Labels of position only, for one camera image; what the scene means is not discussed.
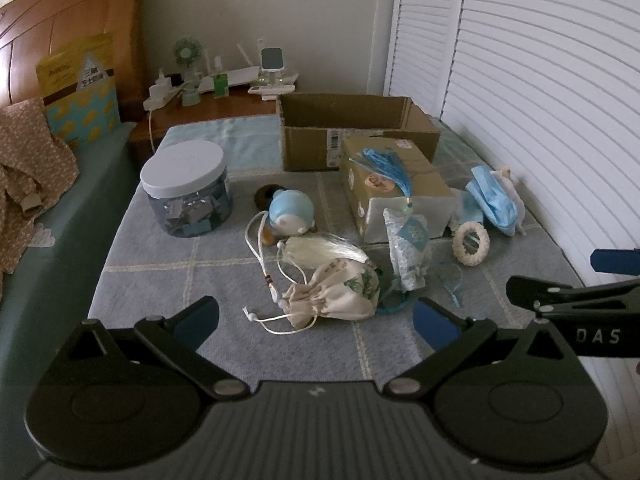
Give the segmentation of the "blue face mask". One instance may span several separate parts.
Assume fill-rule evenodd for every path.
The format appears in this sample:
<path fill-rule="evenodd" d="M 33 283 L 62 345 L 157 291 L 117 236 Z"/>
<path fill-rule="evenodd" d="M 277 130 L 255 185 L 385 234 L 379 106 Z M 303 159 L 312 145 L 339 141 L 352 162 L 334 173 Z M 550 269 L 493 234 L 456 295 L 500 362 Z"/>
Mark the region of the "blue face mask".
<path fill-rule="evenodd" d="M 466 190 L 495 228 L 507 236 L 513 236 L 518 223 L 518 206 L 487 166 L 475 166 L 471 172 L 473 177 L 466 185 Z"/>

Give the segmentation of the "light blue mask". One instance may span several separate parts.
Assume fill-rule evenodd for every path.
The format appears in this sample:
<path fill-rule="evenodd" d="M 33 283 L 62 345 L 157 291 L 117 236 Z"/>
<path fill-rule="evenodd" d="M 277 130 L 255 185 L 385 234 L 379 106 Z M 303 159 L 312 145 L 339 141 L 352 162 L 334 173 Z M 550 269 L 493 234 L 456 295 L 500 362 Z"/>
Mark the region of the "light blue mask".
<path fill-rule="evenodd" d="M 484 223 L 483 211 L 468 191 L 453 188 L 451 192 L 454 193 L 454 197 L 456 198 L 456 206 L 448 223 L 451 232 L 456 232 L 457 229 L 466 222 Z"/>

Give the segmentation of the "blue patterned sachet bag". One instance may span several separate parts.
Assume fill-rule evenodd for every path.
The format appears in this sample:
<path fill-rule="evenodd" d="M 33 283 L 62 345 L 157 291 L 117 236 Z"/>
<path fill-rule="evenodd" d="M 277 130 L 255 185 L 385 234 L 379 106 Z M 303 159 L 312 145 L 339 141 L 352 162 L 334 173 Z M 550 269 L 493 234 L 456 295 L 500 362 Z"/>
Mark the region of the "blue patterned sachet bag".
<path fill-rule="evenodd" d="M 426 219 L 422 214 L 406 214 L 390 208 L 383 210 L 383 218 L 397 287 L 402 292 L 423 288 L 432 261 Z"/>

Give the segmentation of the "cream drawstring pouch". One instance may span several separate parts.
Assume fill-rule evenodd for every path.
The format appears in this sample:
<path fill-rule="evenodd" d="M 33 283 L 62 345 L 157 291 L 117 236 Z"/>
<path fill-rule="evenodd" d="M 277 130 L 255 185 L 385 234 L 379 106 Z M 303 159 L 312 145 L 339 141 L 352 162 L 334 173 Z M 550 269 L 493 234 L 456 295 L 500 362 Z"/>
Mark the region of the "cream drawstring pouch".
<path fill-rule="evenodd" d="M 280 294 L 269 285 L 273 303 L 281 314 L 258 318 L 243 309 L 250 322 L 271 335 L 288 336 L 309 330 L 320 318 L 358 322 L 375 315 L 380 299 L 378 272 L 370 263 L 335 258 L 314 271 L 308 283 L 293 283 Z"/>

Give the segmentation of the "white silky tassel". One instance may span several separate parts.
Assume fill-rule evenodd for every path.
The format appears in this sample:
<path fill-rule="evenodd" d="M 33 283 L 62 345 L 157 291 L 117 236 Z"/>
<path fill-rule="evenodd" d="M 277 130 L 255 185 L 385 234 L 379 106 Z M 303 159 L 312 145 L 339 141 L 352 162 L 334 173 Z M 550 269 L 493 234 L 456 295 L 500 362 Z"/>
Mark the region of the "white silky tassel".
<path fill-rule="evenodd" d="M 369 256 L 358 246 L 330 233 L 291 236 L 278 243 L 281 259 L 301 268 L 318 268 L 334 259 L 367 263 Z"/>

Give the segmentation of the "blue round plush toy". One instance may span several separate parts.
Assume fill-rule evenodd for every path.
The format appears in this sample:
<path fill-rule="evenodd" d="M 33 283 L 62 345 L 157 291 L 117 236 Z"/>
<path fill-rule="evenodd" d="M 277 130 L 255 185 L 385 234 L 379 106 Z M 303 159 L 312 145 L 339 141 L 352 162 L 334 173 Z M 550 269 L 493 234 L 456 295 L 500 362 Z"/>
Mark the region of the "blue round plush toy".
<path fill-rule="evenodd" d="M 266 195 L 266 221 L 260 233 L 260 241 L 272 246 L 280 238 L 316 232 L 314 204 L 309 196 L 299 190 L 274 186 Z"/>

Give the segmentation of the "blue tassel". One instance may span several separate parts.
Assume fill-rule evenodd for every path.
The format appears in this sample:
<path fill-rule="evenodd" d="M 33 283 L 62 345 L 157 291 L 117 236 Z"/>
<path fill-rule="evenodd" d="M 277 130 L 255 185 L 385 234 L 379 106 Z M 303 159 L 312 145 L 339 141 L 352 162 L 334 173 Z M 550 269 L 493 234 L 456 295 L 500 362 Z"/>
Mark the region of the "blue tassel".
<path fill-rule="evenodd" d="M 355 157 L 349 157 L 348 160 L 367 169 L 372 174 L 394 182 L 405 196 L 406 209 L 413 208 L 411 177 L 405 163 L 395 151 L 390 148 L 386 148 L 386 150 L 364 148 Z"/>

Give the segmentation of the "white cloth with beige knot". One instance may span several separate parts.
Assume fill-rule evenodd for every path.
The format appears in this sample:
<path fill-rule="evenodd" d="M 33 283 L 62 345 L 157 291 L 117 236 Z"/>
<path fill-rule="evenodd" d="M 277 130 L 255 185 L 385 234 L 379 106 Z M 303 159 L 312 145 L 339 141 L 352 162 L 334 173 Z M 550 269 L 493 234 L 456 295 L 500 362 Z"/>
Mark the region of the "white cloth with beige knot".
<path fill-rule="evenodd" d="M 498 181 L 502 186 L 503 191 L 506 192 L 506 196 L 512 200 L 516 209 L 518 210 L 518 220 L 516 220 L 515 229 L 525 235 L 526 232 L 523 228 L 523 222 L 526 215 L 526 207 L 523 200 L 516 190 L 518 184 L 518 178 L 514 176 L 514 173 L 509 166 L 503 166 L 499 170 L 491 170 L 490 174 Z"/>

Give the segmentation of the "wooden nightstand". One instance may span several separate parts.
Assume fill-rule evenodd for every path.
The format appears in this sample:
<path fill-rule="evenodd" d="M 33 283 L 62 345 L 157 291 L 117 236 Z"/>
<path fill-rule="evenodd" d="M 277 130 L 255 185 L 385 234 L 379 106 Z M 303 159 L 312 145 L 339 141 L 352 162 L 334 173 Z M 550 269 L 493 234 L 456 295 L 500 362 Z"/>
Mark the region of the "wooden nightstand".
<path fill-rule="evenodd" d="M 201 95 L 201 103 L 183 107 L 175 98 L 159 110 L 153 110 L 131 131 L 127 148 L 129 154 L 145 162 L 152 155 L 151 143 L 157 145 L 167 130 L 173 126 L 255 115 L 272 115 L 276 102 L 263 101 L 260 96 L 249 94 L 246 87 L 234 87 L 228 96 L 216 98 L 213 93 Z"/>

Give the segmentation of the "white louvered door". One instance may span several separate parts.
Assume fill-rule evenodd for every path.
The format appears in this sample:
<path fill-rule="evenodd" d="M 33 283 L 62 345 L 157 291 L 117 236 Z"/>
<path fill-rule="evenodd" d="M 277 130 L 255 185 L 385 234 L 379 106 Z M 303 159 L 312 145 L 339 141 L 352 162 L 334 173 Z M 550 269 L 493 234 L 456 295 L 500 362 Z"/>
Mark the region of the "white louvered door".
<path fill-rule="evenodd" d="M 385 92 L 493 167 L 587 284 L 639 245 L 639 0 L 394 0 Z"/>

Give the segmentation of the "brown floral cloth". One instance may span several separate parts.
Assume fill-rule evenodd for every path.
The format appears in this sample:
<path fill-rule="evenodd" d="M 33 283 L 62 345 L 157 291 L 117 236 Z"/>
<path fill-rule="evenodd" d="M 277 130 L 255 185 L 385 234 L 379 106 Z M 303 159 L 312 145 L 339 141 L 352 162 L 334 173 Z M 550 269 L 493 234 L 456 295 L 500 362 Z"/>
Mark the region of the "brown floral cloth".
<path fill-rule="evenodd" d="M 43 99 L 1 110 L 1 275 L 12 274 L 35 232 L 79 176 L 72 149 L 48 125 Z"/>

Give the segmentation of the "white power strip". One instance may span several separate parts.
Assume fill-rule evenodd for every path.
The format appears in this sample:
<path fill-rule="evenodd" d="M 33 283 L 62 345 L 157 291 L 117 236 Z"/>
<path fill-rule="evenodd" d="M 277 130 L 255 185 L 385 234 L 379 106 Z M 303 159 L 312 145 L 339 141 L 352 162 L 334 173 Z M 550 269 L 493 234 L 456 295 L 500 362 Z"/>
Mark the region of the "white power strip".
<path fill-rule="evenodd" d="M 176 86 L 172 82 L 171 76 L 166 75 L 163 70 L 158 71 L 157 80 L 149 88 L 149 97 L 143 102 L 146 112 L 154 112 L 165 107 L 182 90 L 183 84 Z"/>

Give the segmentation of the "white remote control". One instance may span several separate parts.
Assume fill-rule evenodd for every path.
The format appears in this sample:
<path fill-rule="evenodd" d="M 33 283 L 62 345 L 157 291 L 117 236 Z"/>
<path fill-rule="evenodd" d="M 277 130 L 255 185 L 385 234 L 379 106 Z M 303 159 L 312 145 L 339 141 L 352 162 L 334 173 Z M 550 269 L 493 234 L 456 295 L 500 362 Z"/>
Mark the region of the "white remote control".
<path fill-rule="evenodd" d="M 281 84 L 280 86 L 265 84 L 264 86 L 250 87 L 247 90 L 247 93 L 252 94 L 253 96 L 260 96 L 263 101 L 274 101 L 278 96 L 293 93 L 295 90 L 296 87 L 294 84 Z"/>

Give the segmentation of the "yellow blue packaging bag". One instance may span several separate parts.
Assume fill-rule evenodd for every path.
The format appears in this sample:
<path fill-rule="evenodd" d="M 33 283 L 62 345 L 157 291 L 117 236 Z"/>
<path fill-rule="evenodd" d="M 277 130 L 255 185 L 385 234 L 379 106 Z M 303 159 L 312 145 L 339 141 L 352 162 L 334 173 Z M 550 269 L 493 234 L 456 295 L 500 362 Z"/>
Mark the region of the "yellow blue packaging bag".
<path fill-rule="evenodd" d="M 120 125 L 114 67 L 109 32 L 77 39 L 36 66 L 49 128 L 73 150 Z"/>

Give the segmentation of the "small green desk fan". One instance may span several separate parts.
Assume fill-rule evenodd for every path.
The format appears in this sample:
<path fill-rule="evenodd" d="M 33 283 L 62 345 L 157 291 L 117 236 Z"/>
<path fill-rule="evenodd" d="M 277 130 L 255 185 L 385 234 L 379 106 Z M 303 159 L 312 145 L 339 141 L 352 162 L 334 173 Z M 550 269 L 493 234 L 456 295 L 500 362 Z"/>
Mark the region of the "small green desk fan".
<path fill-rule="evenodd" d="M 181 70 L 183 87 L 181 103 L 183 107 L 198 105 L 200 100 L 200 76 L 198 76 L 198 62 L 203 57 L 202 44 L 193 37 L 181 37 L 172 47 L 172 54 Z"/>

